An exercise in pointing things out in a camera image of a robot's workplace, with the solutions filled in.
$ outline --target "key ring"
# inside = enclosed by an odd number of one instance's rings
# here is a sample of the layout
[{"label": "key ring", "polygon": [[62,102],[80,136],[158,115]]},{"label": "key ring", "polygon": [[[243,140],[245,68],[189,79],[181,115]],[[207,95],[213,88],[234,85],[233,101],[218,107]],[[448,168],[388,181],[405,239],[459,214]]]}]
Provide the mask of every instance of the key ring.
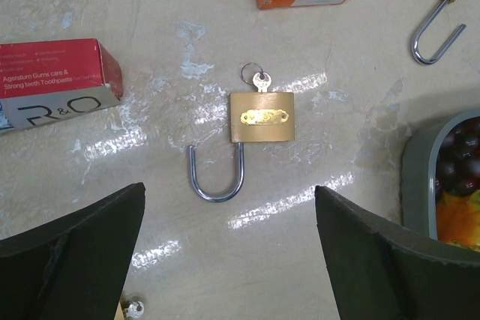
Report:
[{"label": "key ring", "polygon": [[248,84],[248,85],[254,85],[254,82],[248,82],[245,77],[243,76],[243,72],[245,70],[246,67],[249,67],[250,65],[253,65],[255,67],[258,67],[260,69],[260,79],[261,80],[264,80],[265,79],[265,71],[263,71],[263,68],[260,67],[260,65],[258,65],[257,63],[253,63],[253,62],[250,62],[250,63],[247,63],[243,66],[243,68],[241,69],[240,71],[240,78],[241,80],[245,83],[245,84]]}]

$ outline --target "gray tray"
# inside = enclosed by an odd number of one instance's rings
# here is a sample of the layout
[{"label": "gray tray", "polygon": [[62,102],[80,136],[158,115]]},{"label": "gray tray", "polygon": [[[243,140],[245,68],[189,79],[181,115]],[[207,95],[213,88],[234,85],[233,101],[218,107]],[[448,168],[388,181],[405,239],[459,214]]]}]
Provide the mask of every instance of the gray tray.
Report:
[{"label": "gray tray", "polygon": [[480,117],[480,109],[467,110],[417,132],[406,144],[402,159],[403,226],[437,240],[435,173],[440,146],[450,131],[465,120]]}]

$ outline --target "key head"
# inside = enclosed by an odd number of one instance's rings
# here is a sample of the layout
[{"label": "key head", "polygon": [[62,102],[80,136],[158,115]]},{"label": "key head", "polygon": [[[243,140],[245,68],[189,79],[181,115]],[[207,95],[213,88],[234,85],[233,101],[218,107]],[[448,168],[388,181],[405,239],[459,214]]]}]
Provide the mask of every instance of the key head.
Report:
[{"label": "key head", "polygon": [[268,89],[272,83],[272,77],[268,73],[263,72],[263,75],[262,73],[256,73],[253,76],[253,80],[253,83],[258,89],[259,93],[266,93],[267,91],[269,91]]}]

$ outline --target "red toothpaste box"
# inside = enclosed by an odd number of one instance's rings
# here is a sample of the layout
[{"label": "red toothpaste box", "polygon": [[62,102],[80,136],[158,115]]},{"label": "red toothpaste box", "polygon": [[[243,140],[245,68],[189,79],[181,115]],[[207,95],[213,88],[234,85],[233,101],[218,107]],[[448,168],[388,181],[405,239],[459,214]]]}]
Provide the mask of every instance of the red toothpaste box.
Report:
[{"label": "red toothpaste box", "polygon": [[0,132],[115,106],[123,96],[119,63],[96,39],[0,45],[0,80]]}]

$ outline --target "marble floor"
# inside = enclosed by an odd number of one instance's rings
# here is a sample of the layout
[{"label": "marble floor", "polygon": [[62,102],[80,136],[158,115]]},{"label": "marble floor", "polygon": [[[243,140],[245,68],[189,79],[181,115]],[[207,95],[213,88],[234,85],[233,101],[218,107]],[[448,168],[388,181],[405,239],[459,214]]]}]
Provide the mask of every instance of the marble floor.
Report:
[{"label": "marble floor", "polygon": [[[255,0],[0,0],[2,43],[96,37],[124,72],[123,104],[0,136],[0,238],[142,181],[147,204],[125,284],[145,320],[339,319],[316,228],[313,188],[326,185],[401,221],[400,157],[412,132],[478,106],[480,7],[439,0],[348,0],[258,10]],[[240,194],[220,205],[188,182],[197,145],[207,191],[231,182],[228,94],[261,64],[295,92],[296,141],[247,144]]]}]

